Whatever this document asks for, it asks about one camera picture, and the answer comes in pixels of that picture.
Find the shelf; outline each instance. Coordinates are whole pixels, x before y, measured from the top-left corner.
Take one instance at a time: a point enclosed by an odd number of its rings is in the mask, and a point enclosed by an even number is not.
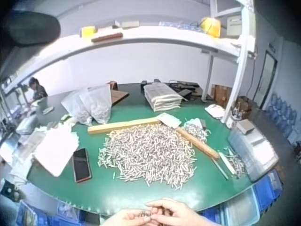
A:
[[[181,30],[174,27],[141,26],[128,30],[116,29],[116,31],[118,30],[123,32],[123,38],[101,41],[99,43],[92,43],[89,40],[80,38],[79,35],[57,40],[42,50],[39,56],[32,58],[17,71],[18,77],[4,89],[5,94],[9,95],[14,88],[28,77],[59,60],[101,47],[128,43],[178,44],[206,49],[214,53],[215,56],[221,54],[223,58],[230,57],[231,59],[235,58],[235,60],[240,52],[240,48],[236,48],[231,44],[232,41],[237,44],[237,40],[217,39],[204,33]]]

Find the smartphone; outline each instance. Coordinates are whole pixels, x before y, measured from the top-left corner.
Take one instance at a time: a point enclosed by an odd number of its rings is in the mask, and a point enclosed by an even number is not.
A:
[[[73,153],[73,173],[76,183],[92,178],[88,153],[85,148]]]

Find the door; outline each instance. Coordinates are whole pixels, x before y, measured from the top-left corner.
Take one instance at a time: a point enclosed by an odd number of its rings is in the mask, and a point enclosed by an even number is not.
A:
[[[277,60],[268,52],[265,53],[264,64],[253,101],[262,109],[264,102],[271,88],[277,67]]]

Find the clear plastic bag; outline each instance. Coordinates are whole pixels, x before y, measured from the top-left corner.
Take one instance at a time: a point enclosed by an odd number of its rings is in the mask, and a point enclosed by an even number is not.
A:
[[[91,88],[80,95],[85,107],[99,124],[106,124],[111,117],[110,85]]]
[[[80,99],[80,94],[85,90],[74,91],[62,100],[62,105],[67,112],[74,118],[76,118],[81,124],[90,126],[92,117],[85,108],[83,102]]]

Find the floor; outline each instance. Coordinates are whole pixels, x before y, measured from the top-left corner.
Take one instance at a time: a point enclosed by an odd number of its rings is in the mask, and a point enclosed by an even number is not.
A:
[[[250,116],[255,125],[265,134],[274,146],[280,160],[279,165],[284,168],[285,177],[282,179],[283,193],[278,200],[262,214],[256,226],[283,226],[300,225],[299,212],[301,202],[298,201],[301,193],[301,167],[297,163],[292,147],[282,136],[277,127],[261,111],[253,110]],[[8,168],[1,169],[2,176],[9,174]],[[22,192],[25,201],[48,213],[55,213],[57,200],[49,197],[31,184],[23,186]],[[14,225],[17,206],[4,196],[0,195],[0,210],[6,216],[10,225]]]

